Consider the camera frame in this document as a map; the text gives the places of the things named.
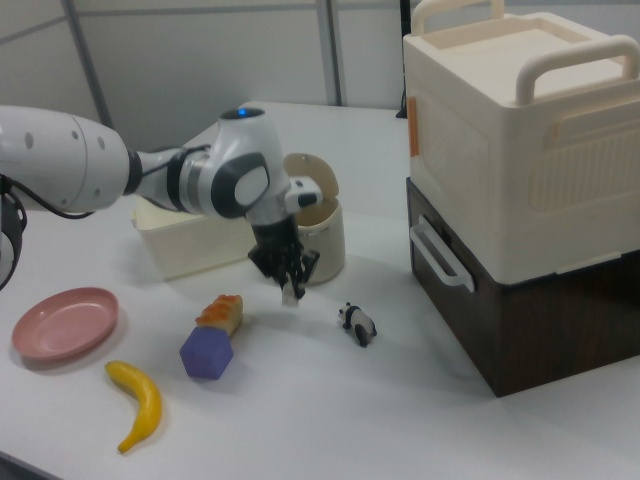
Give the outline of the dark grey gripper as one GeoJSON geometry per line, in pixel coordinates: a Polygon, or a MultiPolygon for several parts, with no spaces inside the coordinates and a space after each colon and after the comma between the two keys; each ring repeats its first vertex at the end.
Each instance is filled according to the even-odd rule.
{"type": "Polygon", "coordinates": [[[252,225],[256,245],[248,257],[266,278],[273,279],[281,290],[293,288],[294,298],[300,300],[313,275],[320,253],[303,251],[297,223],[293,214],[285,214],[275,223],[252,225]],[[289,268],[294,268],[292,280],[289,268]]]}

